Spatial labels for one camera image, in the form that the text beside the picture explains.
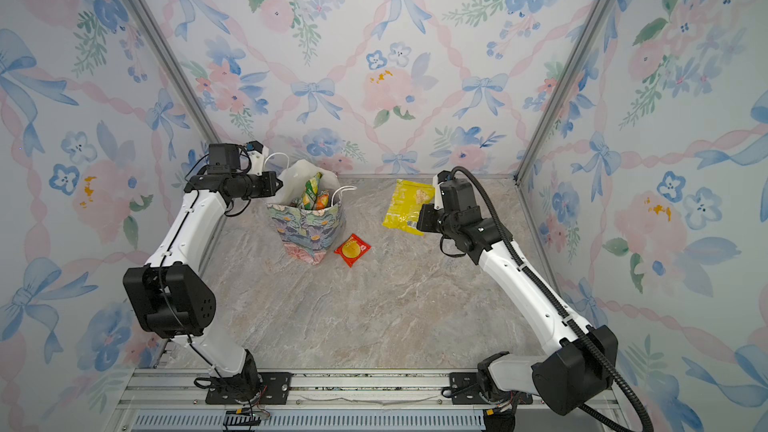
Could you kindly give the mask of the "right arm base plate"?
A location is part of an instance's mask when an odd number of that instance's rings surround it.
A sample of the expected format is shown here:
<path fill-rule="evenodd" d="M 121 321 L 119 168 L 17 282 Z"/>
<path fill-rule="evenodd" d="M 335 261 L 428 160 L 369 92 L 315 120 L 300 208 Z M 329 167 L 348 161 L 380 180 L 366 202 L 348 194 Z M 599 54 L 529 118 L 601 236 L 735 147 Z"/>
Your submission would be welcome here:
<path fill-rule="evenodd" d="M 449 385 L 442 390 L 442 396 L 450 399 L 453 405 L 494 404 L 496 395 L 487 373 L 451 372 L 448 378 Z"/>

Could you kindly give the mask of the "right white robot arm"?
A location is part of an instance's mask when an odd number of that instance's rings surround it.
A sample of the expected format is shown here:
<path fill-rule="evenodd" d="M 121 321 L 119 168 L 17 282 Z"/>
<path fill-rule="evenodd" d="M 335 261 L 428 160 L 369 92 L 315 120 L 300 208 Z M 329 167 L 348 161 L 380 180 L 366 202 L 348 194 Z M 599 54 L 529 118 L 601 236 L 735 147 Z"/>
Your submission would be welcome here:
<path fill-rule="evenodd" d="M 433 204 L 421 207 L 417 228 L 451 240 L 462 254 L 488 274 L 522 313 L 539 340 L 543 355 L 514 359 L 496 353 L 477 366 L 482 396 L 500 402 L 513 392 L 540 397 L 555 413 L 566 415 L 609 389 L 613 377 L 568 326 L 575 322 L 610 363 L 616 362 L 618 340 L 607 327 L 593 328 L 565 303 L 564 314 L 552 301 L 559 297 L 531 266 L 506 227 L 483 218 L 480 208 L 448 212 Z"/>

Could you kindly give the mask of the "small red snack packet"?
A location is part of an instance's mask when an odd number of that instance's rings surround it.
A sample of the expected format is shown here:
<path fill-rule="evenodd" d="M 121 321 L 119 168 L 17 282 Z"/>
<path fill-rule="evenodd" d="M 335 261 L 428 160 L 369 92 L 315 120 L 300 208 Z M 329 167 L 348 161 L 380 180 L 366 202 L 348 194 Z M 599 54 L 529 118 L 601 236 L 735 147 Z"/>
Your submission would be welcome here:
<path fill-rule="evenodd" d="M 342 258 L 348 267 L 353 267 L 370 250 L 371 246 L 367 242 L 358 235 L 351 234 L 346 241 L 335 249 L 335 253 Z"/>

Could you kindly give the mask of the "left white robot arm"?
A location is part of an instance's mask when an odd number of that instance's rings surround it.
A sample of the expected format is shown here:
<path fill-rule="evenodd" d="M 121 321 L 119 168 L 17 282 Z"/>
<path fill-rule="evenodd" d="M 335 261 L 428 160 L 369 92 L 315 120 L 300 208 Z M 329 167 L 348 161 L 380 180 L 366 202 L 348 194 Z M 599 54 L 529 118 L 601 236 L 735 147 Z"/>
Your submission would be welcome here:
<path fill-rule="evenodd" d="M 282 187 L 273 171 L 199 174 L 157 250 L 129 268 L 123 286 L 141 328 L 186 347 L 208 365 L 195 385 L 228 400 L 252 403 L 263 390 L 250 351 L 216 320 L 217 299 L 200 276 L 206 247 L 234 199 L 269 198 Z"/>

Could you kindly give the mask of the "orange snack packet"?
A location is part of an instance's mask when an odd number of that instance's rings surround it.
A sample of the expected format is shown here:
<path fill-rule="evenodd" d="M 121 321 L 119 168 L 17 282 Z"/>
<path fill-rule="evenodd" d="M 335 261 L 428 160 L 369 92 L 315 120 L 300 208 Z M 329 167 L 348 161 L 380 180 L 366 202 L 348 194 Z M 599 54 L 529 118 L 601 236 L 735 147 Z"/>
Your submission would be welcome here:
<path fill-rule="evenodd" d="M 314 210 L 323 210 L 330 206 L 331 193 L 329 191 L 321 191 L 318 193 L 315 203 L 313 205 Z"/>

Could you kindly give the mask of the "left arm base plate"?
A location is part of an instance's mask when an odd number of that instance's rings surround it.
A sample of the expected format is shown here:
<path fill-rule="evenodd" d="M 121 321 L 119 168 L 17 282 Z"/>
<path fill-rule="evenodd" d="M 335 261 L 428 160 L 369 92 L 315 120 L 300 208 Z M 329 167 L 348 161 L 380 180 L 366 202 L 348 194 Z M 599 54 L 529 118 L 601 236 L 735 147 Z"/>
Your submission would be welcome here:
<path fill-rule="evenodd" d="M 285 405 L 291 390 L 290 372 L 258 372 L 254 378 L 225 378 L 206 387 L 207 405 Z"/>

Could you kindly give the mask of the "green Fox's candy bag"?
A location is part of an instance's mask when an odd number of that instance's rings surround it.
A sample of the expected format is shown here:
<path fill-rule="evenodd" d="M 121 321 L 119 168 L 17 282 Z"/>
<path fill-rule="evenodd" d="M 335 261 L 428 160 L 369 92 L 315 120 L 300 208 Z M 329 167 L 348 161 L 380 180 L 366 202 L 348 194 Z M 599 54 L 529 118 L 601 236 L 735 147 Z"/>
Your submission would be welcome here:
<path fill-rule="evenodd" d="M 303 210 L 313 210 L 315 208 L 318 199 L 319 182 L 321 178 L 322 173 L 317 172 L 305 182 L 303 193 L 298 202 L 299 207 Z"/>

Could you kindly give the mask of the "yellow snack packet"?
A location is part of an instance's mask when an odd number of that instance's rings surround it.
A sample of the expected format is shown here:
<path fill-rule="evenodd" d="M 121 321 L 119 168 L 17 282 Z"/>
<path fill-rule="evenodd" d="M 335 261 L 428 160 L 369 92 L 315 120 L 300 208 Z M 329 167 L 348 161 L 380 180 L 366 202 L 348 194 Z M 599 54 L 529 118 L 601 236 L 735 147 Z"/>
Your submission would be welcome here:
<path fill-rule="evenodd" d="M 417 229 L 421 207 L 431 203 L 434 197 L 433 185 L 398 179 L 382 225 L 423 236 L 424 233 Z"/>

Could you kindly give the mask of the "floral paper gift bag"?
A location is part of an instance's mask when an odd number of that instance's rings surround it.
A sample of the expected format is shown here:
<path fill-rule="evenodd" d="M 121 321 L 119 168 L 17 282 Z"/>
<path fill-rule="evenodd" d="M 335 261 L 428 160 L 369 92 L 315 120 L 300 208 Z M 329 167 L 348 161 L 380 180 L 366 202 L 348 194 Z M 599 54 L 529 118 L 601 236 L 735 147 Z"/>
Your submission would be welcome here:
<path fill-rule="evenodd" d="M 305 182 L 321 172 L 319 192 L 331 193 L 330 206 L 323 210 L 303 210 L 298 202 Z M 346 218 L 342 197 L 354 191 L 339 182 L 335 173 L 301 159 L 280 173 L 283 182 L 277 194 L 266 201 L 266 210 L 286 252 L 311 265 L 319 264 L 343 235 Z"/>

